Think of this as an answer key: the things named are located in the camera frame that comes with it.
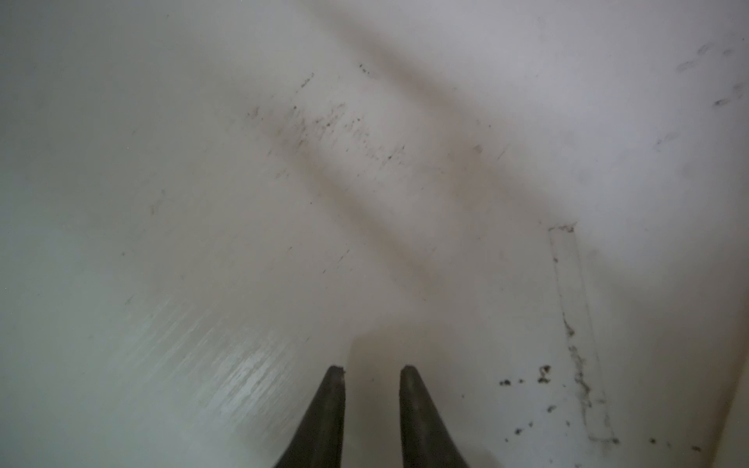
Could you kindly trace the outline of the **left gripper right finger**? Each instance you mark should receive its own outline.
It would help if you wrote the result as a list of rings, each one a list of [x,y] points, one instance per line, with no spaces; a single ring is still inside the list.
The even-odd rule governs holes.
[[[404,467],[468,468],[421,374],[412,365],[400,372],[399,415]]]

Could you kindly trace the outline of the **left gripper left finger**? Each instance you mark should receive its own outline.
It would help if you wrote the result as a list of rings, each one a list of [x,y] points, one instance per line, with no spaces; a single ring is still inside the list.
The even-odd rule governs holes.
[[[345,371],[330,366],[277,468],[339,468],[343,455]]]

